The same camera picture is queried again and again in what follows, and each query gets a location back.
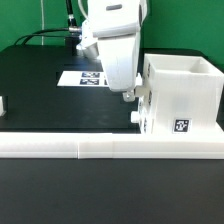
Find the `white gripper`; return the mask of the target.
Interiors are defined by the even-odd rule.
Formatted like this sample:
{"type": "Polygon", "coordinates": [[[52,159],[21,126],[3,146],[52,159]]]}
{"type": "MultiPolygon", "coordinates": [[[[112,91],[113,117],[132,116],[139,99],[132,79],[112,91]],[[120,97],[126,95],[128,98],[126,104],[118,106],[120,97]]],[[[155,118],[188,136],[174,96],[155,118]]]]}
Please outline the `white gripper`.
{"type": "Polygon", "coordinates": [[[87,0],[87,4],[78,49],[87,58],[99,58],[110,90],[124,92],[123,100],[134,102],[147,0],[87,0]]]}

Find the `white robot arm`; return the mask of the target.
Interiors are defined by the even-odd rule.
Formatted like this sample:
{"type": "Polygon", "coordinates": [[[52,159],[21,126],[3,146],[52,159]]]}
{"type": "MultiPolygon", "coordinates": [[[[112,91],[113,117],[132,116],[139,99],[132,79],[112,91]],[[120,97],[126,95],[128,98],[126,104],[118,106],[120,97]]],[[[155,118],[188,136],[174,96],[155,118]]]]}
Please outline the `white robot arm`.
{"type": "Polygon", "coordinates": [[[109,89],[122,92],[126,102],[135,100],[134,89],[141,27],[148,14],[147,0],[88,0],[88,13],[77,49],[88,59],[99,59],[109,89]]]}

